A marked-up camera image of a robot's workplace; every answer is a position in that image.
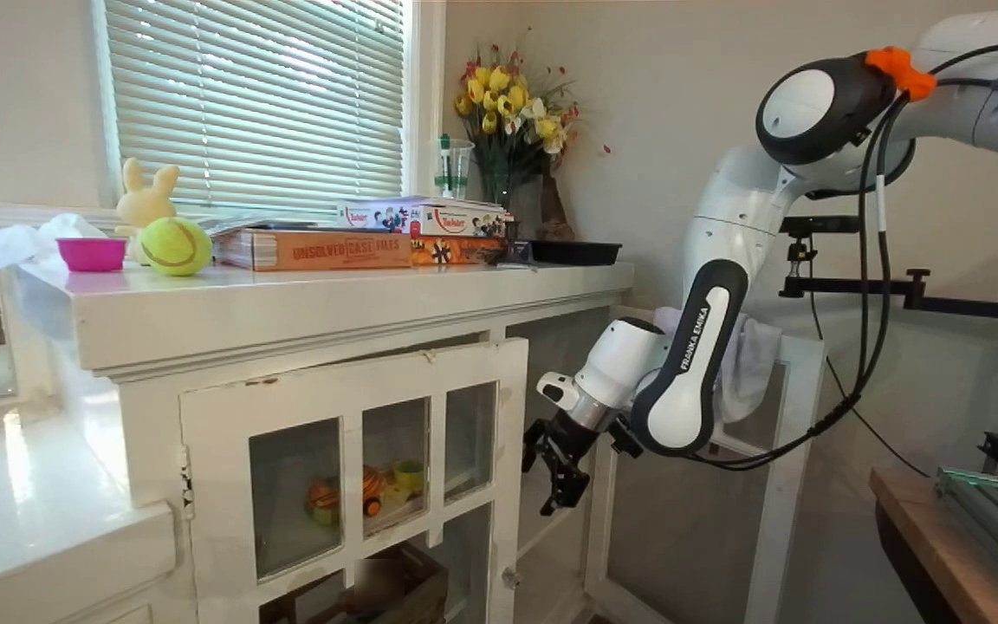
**tennis ball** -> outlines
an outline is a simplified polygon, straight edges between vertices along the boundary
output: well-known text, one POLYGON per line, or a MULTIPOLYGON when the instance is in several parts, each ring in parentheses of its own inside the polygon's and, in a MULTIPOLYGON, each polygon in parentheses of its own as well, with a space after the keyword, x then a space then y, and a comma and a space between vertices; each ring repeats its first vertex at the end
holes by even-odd
POLYGON ((143 229, 143 258, 156 275, 186 278, 211 262, 211 238, 197 222, 151 220, 143 229))

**window blinds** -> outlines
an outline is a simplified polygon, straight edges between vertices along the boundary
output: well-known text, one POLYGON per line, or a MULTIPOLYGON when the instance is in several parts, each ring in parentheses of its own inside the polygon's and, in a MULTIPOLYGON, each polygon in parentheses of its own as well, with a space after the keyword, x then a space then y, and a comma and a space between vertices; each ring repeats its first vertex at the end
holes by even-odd
POLYGON ((172 203, 326 220, 401 190, 406 0, 108 0, 122 161, 172 203))

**cabinet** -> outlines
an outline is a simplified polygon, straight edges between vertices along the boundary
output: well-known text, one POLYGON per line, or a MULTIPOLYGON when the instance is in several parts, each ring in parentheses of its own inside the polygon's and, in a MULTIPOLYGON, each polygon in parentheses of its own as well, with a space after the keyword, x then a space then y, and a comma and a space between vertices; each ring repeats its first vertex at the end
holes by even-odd
POLYGON ((442 560, 446 621, 513 621, 525 343, 466 343, 326 364, 180 399, 202 621, 255 612, 419 540, 442 560), (368 513, 362 470, 423 476, 368 513), (336 488, 312 517, 312 488, 336 488))

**yellow flowers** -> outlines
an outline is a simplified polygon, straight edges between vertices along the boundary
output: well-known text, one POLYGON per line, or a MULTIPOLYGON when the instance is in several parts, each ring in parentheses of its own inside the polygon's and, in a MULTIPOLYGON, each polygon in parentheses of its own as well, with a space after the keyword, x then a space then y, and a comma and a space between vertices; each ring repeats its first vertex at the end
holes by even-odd
POLYGON ((475 54, 465 67, 454 111, 477 151, 507 151, 507 161, 533 161, 533 166, 560 157, 574 125, 566 83, 533 89, 522 58, 498 54, 498 46, 487 47, 487 58, 475 54))

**white cloth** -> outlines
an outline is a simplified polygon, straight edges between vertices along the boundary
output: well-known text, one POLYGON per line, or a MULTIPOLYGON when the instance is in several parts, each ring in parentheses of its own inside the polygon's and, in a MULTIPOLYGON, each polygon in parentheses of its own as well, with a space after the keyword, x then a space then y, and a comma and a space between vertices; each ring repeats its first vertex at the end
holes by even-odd
MULTIPOLYGON (((677 305, 662 305, 655 307, 655 325, 673 341, 679 314, 682 313, 677 305)), ((781 325, 738 314, 730 343, 716 369, 721 378, 716 422, 738 422, 761 407, 777 369, 777 350, 781 350, 781 325)))

